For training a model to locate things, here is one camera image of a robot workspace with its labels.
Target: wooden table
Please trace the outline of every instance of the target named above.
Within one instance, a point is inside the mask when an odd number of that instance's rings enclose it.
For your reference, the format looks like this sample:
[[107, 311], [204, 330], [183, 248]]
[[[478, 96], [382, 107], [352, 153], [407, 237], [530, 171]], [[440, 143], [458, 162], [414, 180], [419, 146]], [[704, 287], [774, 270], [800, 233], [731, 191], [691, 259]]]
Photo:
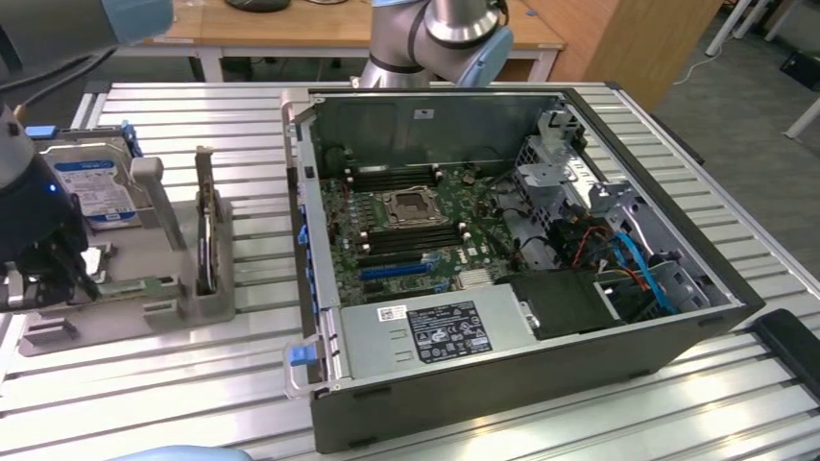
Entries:
[[[564, 40], [534, 15], [522, 0], [510, 0], [515, 43], [510, 58], [530, 61], [528, 80], [544, 82]], [[190, 56], [203, 64], [207, 82], [223, 82], [223, 57], [367, 58], [372, 6], [364, 0], [316, 5], [292, 0], [287, 10], [243, 12], [223, 0], [176, 0], [172, 30], [126, 56]]]

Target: power supply label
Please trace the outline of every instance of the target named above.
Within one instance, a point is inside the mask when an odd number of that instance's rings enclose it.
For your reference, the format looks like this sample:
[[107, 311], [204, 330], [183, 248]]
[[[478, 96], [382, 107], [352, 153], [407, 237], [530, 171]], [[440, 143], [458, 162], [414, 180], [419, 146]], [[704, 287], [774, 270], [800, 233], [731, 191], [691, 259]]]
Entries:
[[424, 363], [492, 351], [472, 301], [408, 310], [410, 330]]

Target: motherboard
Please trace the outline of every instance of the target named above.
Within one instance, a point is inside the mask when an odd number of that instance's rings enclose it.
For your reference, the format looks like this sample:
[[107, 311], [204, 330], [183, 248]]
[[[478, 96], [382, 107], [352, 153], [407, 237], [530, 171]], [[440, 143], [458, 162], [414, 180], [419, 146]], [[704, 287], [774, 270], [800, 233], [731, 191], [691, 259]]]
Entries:
[[347, 173], [322, 182], [343, 305], [492, 284], [526, 270], [499, 177], [471, 164]]

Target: barcode sticker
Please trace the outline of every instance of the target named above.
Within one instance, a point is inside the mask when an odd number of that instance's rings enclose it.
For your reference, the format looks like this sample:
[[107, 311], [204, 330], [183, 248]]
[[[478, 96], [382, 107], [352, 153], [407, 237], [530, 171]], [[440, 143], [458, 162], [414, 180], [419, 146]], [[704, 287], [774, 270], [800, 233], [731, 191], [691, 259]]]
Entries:
[[391, 305], [388, 307], [380, 307], [376, 311], [380, 322], [390, 322], [391, 320], [408, 318], [408, 307], [406, 305]]

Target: white cable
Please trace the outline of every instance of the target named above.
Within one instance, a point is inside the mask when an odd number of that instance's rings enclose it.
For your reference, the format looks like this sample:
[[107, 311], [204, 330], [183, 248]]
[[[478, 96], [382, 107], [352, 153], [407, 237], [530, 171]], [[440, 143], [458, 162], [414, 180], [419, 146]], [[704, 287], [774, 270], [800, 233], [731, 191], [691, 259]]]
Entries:
[[730, 35], [727, 39], [723, 40], [723, 43], [718, 46], [718, 54], [715, 56], [712, 56], [708, 60], [704, 60], [704, 61], [700, 61], [692, 64], [692, 67], [690, 67], [690, 70], [687, 71], [687, 76], [684, 77], [684, 79], [675, 82], [672, 86], [686, 84], [687, 81], [690, 80], [690, 77], [692, 77], [692, 71], [695, 70], [695, 68], [700, 65], [708, 64], [710, 62], [720, 58], [720, 55], [723, 55], [723, 45], [726, 45], [727, 41], [730, 41], [732, 38], [734, 38], [732, 35]]

